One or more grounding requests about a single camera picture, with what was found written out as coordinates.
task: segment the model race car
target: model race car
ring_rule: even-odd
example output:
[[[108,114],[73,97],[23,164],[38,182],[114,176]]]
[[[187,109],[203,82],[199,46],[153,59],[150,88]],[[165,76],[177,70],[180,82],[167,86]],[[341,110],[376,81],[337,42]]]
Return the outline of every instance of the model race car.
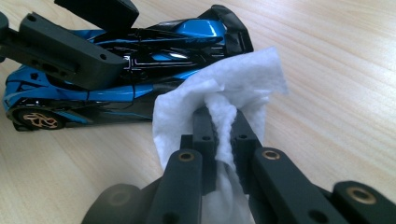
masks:
[[[87,2],[96,15],[113,8],[128,22],[100,20]],[[138,11],[126,0],[55,3],[103,30],[70,31],[32,13],[16,32],[0,13],[0,59],[22,63],[3,97],[17,131],[151,120],[159,94],[212,63],[253,51],[247,28],[224,6],[137,29],[131,27]]]

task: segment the car body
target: car body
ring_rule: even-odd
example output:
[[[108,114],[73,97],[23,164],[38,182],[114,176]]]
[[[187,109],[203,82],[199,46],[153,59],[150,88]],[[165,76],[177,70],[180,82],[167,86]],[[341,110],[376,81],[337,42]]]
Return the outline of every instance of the car body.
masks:
[[[159,94],[174,90],[214,62],[252,51],[248,36],[237,37],[250,44],[243,50],[238,49],[243,41],[230,42],[235,40],[235,26],[230,29],[227,23],[235,21],[204,16],[147,29],[72,31],[123,58],[125,65],[117,78],[105,89],[87,90],[46,70],[22,65],[7,78],[3,98],[7,117],[17,131],[150,121]]]

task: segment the light wood surface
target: light wood surface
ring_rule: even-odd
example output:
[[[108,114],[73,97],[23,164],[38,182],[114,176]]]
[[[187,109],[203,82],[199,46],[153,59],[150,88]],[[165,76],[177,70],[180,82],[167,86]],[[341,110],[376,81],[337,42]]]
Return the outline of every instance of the light wood surface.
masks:
[[[17,29],[34,11],[92,28],[50,0],[2,0]],[[265,143],[315,184],[357,180],[396,202],[396,1],[135,1],[135,27],[196,17],[222,4],[255,49],[276,46],[290,94],[268,105]],[[0,64],[0,96],[18,67]],[[0,110],[0,223],[79,223],[118,183],[143,188],[162,174],[151,123],[18,133]]]

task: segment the white tissue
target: white tissue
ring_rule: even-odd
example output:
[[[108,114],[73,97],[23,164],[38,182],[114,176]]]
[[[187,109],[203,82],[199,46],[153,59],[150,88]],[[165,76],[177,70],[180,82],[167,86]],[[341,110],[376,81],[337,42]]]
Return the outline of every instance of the white tissue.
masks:
[[[240,109],[262,141],[264,105],[273,91],[287,92],[287,86],[276,49],[269,48],[214,63],[157,98],[153,138],[163,169],[179,149],[180,136],[192,133],[192,113],[197,108],[206,105],[216,126],[217,190],[203,198],[203,223],[249,223],[248,201],[235,173],[230,130]]]

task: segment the paper towel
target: paper towel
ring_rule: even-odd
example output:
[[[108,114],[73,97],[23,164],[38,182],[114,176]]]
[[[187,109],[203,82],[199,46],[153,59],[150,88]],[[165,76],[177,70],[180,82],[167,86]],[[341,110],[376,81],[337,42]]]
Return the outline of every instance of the paper towel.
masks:
[[[163,169],[179,149],[181,135],[192,133],[196,109],[208,107],[219,134],[217,189],[203,198],[203,223],[249,223],[248,200],[233,163],[230,130],[236,109],[240,109],[262,141],[264,105],[273,91],[287,92],[287,86],[276,49],[269,48],[214,63],[157,98],[153,138]]]

